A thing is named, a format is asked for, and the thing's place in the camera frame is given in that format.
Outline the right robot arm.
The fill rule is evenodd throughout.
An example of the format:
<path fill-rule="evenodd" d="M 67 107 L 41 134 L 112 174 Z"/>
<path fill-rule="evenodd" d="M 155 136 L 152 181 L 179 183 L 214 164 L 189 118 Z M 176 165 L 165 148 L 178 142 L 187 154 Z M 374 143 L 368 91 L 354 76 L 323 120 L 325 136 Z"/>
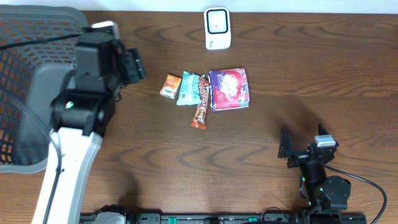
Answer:
<path fill-rule="evenodd" d="M 291 223 L 342 222 L 341 213 L 348 208 L 351 182 L 337 175 L 327 176 L 325 171 L 338 146 L 321 124 L 314 141 L 301 151 L 294 150 L 288 132 L 281 131 L 278 158 L 287 159 L 288 168 L 300 169 L 300 194 L 309 204 L 291 216 Z"/>

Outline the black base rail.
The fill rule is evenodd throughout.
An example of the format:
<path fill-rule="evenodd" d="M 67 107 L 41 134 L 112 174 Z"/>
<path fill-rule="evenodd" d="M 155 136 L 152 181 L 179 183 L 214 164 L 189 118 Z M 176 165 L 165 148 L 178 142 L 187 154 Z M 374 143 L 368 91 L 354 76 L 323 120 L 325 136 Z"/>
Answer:
<path fill-rule="evenodd" d="M 290 218 L 281 213 L 264 215 L 161 215 L 158 213 L 126 214 L 101 212 L 81 215 L 79 223 L 130 223 L 130 224 L 239 224 L 239 223 L 302 223 L 299 218 Z"/>

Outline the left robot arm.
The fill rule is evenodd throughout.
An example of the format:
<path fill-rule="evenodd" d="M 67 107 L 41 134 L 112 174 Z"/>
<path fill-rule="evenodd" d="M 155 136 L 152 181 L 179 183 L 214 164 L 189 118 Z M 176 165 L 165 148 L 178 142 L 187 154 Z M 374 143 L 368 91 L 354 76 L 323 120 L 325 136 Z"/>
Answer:
<path fill-rule="evenodd" d="M 123 86 L 146 76 L 139 51 L 116 33 L 90 28 L 75 45 L 76 66 L 50 104 L 49 154 L 33 223 L 78 223 L 86 183 Z"/>

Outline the grey plastic mesh basket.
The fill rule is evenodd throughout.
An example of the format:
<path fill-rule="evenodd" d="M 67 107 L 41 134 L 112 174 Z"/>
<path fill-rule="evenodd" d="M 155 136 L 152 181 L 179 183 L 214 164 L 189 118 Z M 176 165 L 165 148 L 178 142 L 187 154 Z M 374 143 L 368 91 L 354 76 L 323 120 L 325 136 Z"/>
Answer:
<path fill-rule="evenodd" d="M 87 26 L 72 7 L 1 5 L 1 46 L 40 40 L 40 44 L 1 50 L 1 172 L 32 174 L 45 169 L 50 103 L 66 73 L 74 68 L 76 34 Z"/>

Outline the teal snack packet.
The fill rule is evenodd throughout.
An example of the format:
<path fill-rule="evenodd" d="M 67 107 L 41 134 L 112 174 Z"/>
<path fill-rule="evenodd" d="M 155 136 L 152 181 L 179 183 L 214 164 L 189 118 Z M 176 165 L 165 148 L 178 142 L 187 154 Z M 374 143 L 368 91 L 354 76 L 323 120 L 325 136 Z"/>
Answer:
<path fill-rule="evenodd" d="M 201 102 L 199 84 L 203 75 L 184 71 L 177 105 L 197 105 Z"/>

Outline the white barcode scanner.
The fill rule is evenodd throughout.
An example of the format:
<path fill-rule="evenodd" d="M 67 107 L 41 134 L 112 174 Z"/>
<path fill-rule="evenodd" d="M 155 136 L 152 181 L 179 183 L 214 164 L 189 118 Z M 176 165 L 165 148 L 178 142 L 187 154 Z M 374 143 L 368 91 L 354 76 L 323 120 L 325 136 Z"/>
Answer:
<path fill-rule="evenodd" d="M 231 45 L 231 21 L 225 7 L 211 7 L 203 13 L 205 46 L 208 50 L 228 49 Z"/>

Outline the small orange snack packet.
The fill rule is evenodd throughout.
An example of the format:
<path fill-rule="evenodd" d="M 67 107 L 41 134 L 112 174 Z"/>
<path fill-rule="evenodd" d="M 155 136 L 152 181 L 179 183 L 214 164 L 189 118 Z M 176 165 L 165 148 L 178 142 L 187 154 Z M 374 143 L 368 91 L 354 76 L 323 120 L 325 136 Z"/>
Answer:
<path fill-rule="evenodd" d="M 180 87 L 182 79 L 178 76 L 168 74 L 164 85 L 160 89 L 160 95 L 174 99 Z"/>

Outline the purple red snack bag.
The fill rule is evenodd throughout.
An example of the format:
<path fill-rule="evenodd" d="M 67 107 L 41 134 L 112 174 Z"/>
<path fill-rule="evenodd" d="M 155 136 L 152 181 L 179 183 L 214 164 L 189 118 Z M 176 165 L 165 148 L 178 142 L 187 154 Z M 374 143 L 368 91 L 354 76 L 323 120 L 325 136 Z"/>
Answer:
<path fill-rule="evenodd" d="M 210 71 L 211 109 L 213 111 L 247 108 L 249 86 L 244 68 Z"/>

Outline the brown orange candy bar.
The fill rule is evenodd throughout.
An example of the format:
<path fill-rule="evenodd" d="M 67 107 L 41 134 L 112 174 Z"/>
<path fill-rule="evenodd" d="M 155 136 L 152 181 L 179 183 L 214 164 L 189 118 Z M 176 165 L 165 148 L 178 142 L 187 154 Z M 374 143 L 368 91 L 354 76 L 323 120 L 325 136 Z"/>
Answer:
<path fill-rule="evenodd" d="M 191 127 L 200 128 L 202 130 L 207 129 L 207 109 L 208 109 L 208 95 L 210 90 L 210 83 L 206 78 L 199 77 L 198 90 L 200 94 L 201 102 L 197 105 Z"/>

